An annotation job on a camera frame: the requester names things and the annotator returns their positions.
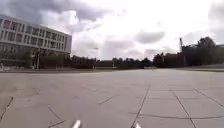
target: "window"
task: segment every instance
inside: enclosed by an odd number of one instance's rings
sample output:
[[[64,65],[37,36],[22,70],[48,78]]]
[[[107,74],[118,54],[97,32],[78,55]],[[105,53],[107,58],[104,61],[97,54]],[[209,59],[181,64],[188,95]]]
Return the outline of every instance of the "window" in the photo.
[[[30,44],[30,36],[27,36],[27,44]]]
[[[58,34],[58,35],[57,35],[57,41],[59,41],[59,37],[60,37],[60,36],[59,36],[59,34]]]
[[[55,48],[55,42],[51,42],[51,48]]]
[[[38,46],[42,46],[43,45],[43,39],[38,39]]]
[[[27,35],[24,36],[23,43],[26,43]]]
[[[42,29],[40,29],[40,32],[39,32],[39,36],[41,36],[42,35]]]
[[[67,45],[67,37],[65,37],[65,49],[66,49],[66,45]]]
[[[44,37],[44,35],[45,35],[45,30],[42,31],[42,35],[41,36]]]
[[[47,40],[45,40],[44,42],[44,47],[47,47]]]
[[[21,24],[19,24],[19,25],[18,25],[18,32],[20,32],[20,31],[21,31],[21,27],[22,27],[22,25],[21,25]]]
[[[13,32],[9,32],[9,35],[8,35],[8,40],[9,41],[14,41],[15,40],[15,33],[13,33]]]
[[[39,29],[33,28],[32,34],[38,36]]]
[[[31,34],[31,31],[32,31],[32,27],[31,26],[27,26],[26,33]]]
[[[61,49],[61,43],[58,43],[58,49]]]
[[[56,38],[57,38],[57,34],[56,33],[52,33],[51,39],[52,40],[56,40]]]
[[[47,33],[46,33],[46,38],[48,38],[48,39],[51,38],[51,32],[47,31]]]
[[[24,28],[25,28],[25,25],[23,24],[23,27],[22,27],[22,32],[24,32]]]
[[[6,40],[6,39],[7,39],[7,35],[8,35],[8,32],[7,32],[7,31],[5,31],[4,40]]]
[[[3,38],[3,34],[4,34],[4,31],[1,32],[1,36],[0,36],[0,39]]]
[[[12,22],[12,23],[11,23],[11,26],[10,26],[10,29],[11,29],[11,30],[17,30],[17,26],[18,26],[18,23],[16,23],[16,22]]]
[[[37,38],[36,37],[31,37],[31,44],[36,45],[37,44]]]
[[[2,26],[2,19],[0,19],[0,27]]]
[[[10,23],[11,23],[11,21],[5,20],[3,28],[9,29]]]
[[[47,47],[49,48],[50,47],[50,41],[48,40],[47,42]]]
[[[22,42],[22,37],[23,35],[22,34],[16,34],[16,42]]]

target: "tree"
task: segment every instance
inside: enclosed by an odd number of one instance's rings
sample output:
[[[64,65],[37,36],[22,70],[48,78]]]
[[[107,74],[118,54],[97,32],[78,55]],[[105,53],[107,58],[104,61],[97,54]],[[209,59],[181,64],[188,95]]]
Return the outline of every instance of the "tree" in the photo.
[[[163,58],[164,58],[163,53],[155,55],[153,58],[153,65],[156,67],[162,68]]]

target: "facade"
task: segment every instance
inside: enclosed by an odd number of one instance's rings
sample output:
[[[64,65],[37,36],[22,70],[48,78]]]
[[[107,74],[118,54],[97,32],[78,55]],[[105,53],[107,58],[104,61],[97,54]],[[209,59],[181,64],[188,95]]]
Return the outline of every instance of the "facade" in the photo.
[[[37,50],[69,54],[71,42],[71,35],[0,15],[0,54]]]

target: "road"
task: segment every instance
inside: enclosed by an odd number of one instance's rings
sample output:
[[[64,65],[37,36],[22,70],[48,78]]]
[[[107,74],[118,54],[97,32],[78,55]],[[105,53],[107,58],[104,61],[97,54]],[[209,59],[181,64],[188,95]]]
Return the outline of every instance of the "road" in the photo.
[[[0,74],[0,128],[223,128],[224,74]]]

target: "cloud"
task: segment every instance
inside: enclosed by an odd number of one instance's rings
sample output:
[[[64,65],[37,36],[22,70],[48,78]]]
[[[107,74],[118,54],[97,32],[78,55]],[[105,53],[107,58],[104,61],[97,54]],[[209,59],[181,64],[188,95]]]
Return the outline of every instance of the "cloud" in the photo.
[[[44,10],[63,13],[74,10],[83,20],[96,20],[109,10],[95,9],[81,0],[1,0],[1,13],[41,24],[41,13]]]
[[[164,32],[145,32],[145,31],[140,31],[136,35],[137,41],[140,43],[154,43],[159,41],[164,37],[165,33]]]
[[[114,57],[125,58],[125,51],[133,47],[133,41],[130,39],[119,39],[108,36],[99,49],[100,59],[111,59]]]
[[[71,34],[72,54],[100,59],[176,52],[179,37],[191,44],[209,35],[220,44],[223,8],[222,0],[0,1],[1,13]]]

